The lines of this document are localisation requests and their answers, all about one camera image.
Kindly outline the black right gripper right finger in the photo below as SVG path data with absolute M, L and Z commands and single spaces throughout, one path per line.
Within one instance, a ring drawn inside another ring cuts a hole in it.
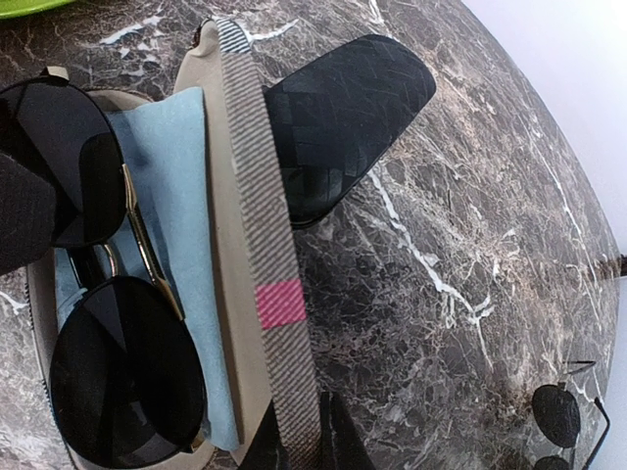
M 341 397 L 321 394 L 321 468 L 375 470 Z

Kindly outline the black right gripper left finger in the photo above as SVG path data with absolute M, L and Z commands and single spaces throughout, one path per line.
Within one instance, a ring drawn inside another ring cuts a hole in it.
M 264 421 L 238 470 L 280 470 L 285 468 L 285 451 L 274 421 Z

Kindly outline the plaid brown glasses case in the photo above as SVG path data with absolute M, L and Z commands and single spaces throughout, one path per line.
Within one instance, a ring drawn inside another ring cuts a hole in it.
M 217 325 L 241 464 L 274 421 L 284 469 L 321 467 L 321 418 L 303 287 L 270 122 L 249 41 L 199 26 L 175 87 L 204 93 Z

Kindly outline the gold frame sunglasses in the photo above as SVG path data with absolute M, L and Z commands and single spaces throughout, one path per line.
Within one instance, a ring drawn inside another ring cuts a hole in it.
M 2 267 L 67 252 L 81 294 L 61 327 L 47 385 L 66 445 L 88 462 L 137 469 L 192 453 L 207 407 L 200 359 L 143 221 L 105 114 L 66 78 L 1 93 L 6 207 Z

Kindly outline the black round sunglasses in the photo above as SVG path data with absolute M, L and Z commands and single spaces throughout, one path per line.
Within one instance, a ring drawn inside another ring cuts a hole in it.
M 565 364 L 580 366 L 567 371 L 566 375 L 577 375 L 594 367 L 596 363 L 594 360 L 566 361 Z M 599 397 L 595 398 L 594 405 L 604 418 L 605 428 L 582 469 L 590 469 L 610 429 L 609 416 Z M 531 408 L 534 420 L 544 437 L 560 448 L 571 450 L 569 460 L 559 455 L 544 456 L 536 461 L 533 469 L 575 469 L 576 445 L 581 432 L 581 415 L 577 399 L 566 390 L 566 382 L 561 381 L 538 387 L 533 393 Z

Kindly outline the black quilted glasses case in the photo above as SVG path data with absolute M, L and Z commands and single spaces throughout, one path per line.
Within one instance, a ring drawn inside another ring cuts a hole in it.
M 293 228 L 324 219 L 435 93 L 428 67 L 378 34 L 339 46 L 265 88 Z

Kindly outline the blue cleaning cloth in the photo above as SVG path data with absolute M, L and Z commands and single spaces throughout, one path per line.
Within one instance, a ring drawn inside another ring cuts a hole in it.
M 197 434 L 233 450 L 239 435 L 218 335 L 203 91 L 108 118 L 183 319 L 162 310 L 128 222 L 111 240 L 121 273 L 95 288 L 78 283 L 69 255 L 57 251 L 56 423 L 71 449 L 109 468 L 168 459 Z

